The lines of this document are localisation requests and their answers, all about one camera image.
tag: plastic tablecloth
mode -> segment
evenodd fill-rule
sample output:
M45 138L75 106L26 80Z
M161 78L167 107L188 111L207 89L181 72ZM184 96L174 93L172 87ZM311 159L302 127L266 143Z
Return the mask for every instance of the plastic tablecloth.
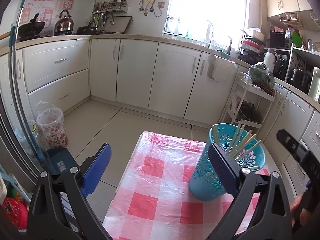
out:
M103 222L114 240L205 239L233 201L196 199L188 181L205 143L145 131L132 154ZM269 174L265 165L260 174ZM237 233L257 205L254 194Z

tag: window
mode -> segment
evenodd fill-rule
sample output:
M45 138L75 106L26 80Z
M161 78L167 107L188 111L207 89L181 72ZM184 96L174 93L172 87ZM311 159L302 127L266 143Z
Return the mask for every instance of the window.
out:
M213 45L225 48L233 39L237 48L243 33L246 15L246 0L171 0L168 10L166 33L180 34L197 41L210 42L213 30Z

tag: human hand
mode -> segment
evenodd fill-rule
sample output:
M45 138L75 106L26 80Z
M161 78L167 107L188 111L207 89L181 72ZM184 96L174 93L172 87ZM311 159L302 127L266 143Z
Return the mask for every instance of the human hand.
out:
M300 202L302 199L302 195L298 196L291 204L290 204L290 211L291 211L291 215L292 215L292 227L294 226L294 217L293 214L294 212L297 210ZM299 221L300 221L300 225L304 226L308 220L310 219L310 217L312 216L312 213L307 211L306 209L302 209L300 217L299 217Z

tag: stainless steel kettle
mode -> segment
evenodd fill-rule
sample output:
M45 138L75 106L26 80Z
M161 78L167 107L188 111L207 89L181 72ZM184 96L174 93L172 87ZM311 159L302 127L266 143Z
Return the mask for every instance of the stainless steel kettle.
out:
M57 21L57 23L54 26L54 33L63 32L63 31L73 31L73 20L71 19L71 16L69 14L68 10L63 10L59 15L60 20Z

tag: screw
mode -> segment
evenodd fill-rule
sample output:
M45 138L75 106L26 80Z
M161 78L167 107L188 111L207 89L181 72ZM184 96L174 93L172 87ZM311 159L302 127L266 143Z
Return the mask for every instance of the screw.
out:
M274 171L274 172L272 173L272 176L274 176L275 178L279 178L279 177L280 177L280 174L279 174L278 172Z
M79 171L79 168L78 167L72 167L71 169L70 169L70 172L71 173L77 173Z
M44 178L46 176L48 176L48 173L46 171L41 172L41 174L40 174L41 178Z
M242 168L242 172L245 174L249 174L251 170L249 168Z

